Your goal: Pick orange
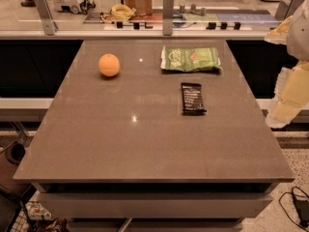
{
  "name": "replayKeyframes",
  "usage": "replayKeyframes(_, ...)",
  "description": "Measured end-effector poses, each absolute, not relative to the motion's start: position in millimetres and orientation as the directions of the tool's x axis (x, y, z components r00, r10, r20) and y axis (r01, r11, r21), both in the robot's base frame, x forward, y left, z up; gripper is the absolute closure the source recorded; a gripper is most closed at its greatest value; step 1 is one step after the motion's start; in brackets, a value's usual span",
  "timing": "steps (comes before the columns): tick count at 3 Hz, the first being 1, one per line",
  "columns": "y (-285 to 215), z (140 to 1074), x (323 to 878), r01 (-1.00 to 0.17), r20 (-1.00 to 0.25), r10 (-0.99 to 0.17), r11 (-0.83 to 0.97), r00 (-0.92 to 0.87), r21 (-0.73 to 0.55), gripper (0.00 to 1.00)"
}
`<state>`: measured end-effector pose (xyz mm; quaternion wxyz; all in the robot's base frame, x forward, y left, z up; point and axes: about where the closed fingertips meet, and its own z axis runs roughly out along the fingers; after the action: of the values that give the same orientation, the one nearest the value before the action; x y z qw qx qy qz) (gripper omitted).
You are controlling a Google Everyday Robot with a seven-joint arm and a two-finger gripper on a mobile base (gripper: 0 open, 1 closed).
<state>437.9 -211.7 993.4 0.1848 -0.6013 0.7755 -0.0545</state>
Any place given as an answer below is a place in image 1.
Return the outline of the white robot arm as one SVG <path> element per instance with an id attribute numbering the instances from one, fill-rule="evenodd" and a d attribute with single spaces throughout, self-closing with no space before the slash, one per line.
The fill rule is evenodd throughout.
<path id="1" fill-rule="evenodd" d="M 291 69 L 281 69 L 267 110 L 267 125 L 281 129 L 309 103 L 309 0 L 271 30 L 265 41 L 284 44 L 287 52 L 298 60 Z"/>

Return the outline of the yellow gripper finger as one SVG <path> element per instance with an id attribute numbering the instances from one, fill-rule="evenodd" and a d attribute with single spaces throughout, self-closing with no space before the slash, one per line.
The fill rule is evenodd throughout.
<path id="1" fill-rule="evenodd" d="M 308 103 L 309 63 L 299 61 L 292 69 L 283 68 L 278 74 L 274 97 L 267 110 L 267 125 L 273 129 L 282 129 Z"/>
<path id="2" fill-rule="evenodd" d="M 271 44 L 287 45 L 292 18 L 292 16 L 287 17 L 277 27 L 269 31 L 265 36 L 265 41 Z"/>

